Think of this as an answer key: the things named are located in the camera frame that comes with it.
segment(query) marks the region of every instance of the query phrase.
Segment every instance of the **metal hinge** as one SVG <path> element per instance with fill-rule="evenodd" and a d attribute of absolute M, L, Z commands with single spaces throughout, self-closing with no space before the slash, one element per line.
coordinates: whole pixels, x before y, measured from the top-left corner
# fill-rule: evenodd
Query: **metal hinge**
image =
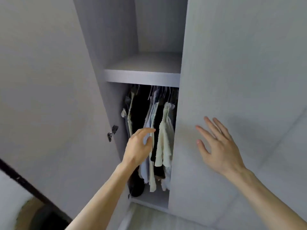
<path fill-rule="evenodd" d="M 113 127 L 112 127 L 112 133 L 108 133 L 109 142 L 111 142 L 112 136 L 115 135 L 115 133 L 117 132 L 117 129 L 118 129 L 118 126 L 113 125 Z"/>

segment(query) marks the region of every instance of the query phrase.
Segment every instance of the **floor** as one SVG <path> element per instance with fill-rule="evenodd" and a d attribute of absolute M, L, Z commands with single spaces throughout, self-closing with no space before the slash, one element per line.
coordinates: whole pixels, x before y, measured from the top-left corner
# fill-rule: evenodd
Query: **floor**
<path fill-rule="evenodd" d="M 138 204 L 128 230 L 213 230 Z"/>

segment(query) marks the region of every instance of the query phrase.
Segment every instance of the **open wardrobe door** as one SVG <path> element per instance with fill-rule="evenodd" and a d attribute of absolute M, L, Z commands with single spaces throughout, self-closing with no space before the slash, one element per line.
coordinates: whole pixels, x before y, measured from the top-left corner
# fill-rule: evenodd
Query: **open wardrobe door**
<path fill-rule="evenodd" d="M 0 159 L 75 218 L 120 158 L 74 2 L 2 0 L 0 26 Z"/>

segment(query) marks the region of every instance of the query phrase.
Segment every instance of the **left hand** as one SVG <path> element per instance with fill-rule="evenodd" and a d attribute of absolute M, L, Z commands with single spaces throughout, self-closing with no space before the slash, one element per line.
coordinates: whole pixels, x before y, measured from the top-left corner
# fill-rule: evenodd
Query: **left hand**
<path fill-rule="evenodd" d="M 155 129 L 152 128 L 142 128 L 137 130 L 128 140 L 123 163 L 126 163 L 129 166 L 132 166 L 135 169 L 139 166 L 149 155 L 152 149 L 152 137 L 150 136 L 147 139 L 147 143 L 144 145 L 144 137 L 148 133 L 155 132 Z"/>

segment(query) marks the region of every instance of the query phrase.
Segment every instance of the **hand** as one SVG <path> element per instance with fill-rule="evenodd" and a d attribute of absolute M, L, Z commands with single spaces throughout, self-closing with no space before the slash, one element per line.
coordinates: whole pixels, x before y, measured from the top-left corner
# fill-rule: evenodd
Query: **hand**
<path fill-rule="evenodd" d="M 143 139 L 148 133 L 155 131 L 152 128 L 137 130 L 128 140 L 122 162 L 131 166 L 133 170 L 139 166 L 148 157 L 152 148 L 152 137 L 150 136 L 147 139 L 146 145 L 144 145 Z"/>
<path fill-rule="evenodd" d="M 241 173 L 245 170 L 246 168 L 240 155 L 239 148 L 233 141 L 227 128 L 224 127 L 217 118 L 213 118 L 213 122 L 216 126 L 208 117 L 205 117 L 205 122 L 212 134 L 201 126 L 196 126 L 196 129 L 208 141 L 211 147 L 211 153 L 209 153 L 204 143 L 200 139 L 197 140 L 197 146 L 204 162 L 214 171 L 224 175 L 228 179 L 230 179 L 230 176 L 233 174 L 237 174 L 238 172 Z"/>

